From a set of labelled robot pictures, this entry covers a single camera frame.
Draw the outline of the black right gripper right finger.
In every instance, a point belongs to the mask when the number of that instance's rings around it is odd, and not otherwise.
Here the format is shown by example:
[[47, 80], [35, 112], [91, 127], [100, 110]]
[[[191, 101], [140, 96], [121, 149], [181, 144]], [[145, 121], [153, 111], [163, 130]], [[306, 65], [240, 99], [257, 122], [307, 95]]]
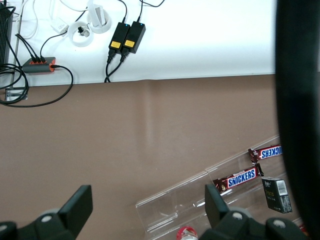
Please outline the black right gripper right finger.
[[230, 210], [218, 189], [205, 186], [205, 212], [211, 228], [201, 240], [306, 240], [308, 237], [292, 221], [269, 218], [261, 224], [241, 209]]

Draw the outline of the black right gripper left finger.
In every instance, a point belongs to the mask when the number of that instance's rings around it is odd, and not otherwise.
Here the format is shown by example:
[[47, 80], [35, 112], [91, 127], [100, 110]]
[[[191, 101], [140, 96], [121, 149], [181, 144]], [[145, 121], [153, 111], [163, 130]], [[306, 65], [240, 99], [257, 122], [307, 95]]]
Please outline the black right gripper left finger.
[[75, 240], [93, 211], [91, 185], [81, 185], [58, 210], [49, 210], [21, 228], [0, 223], [2, 240]]

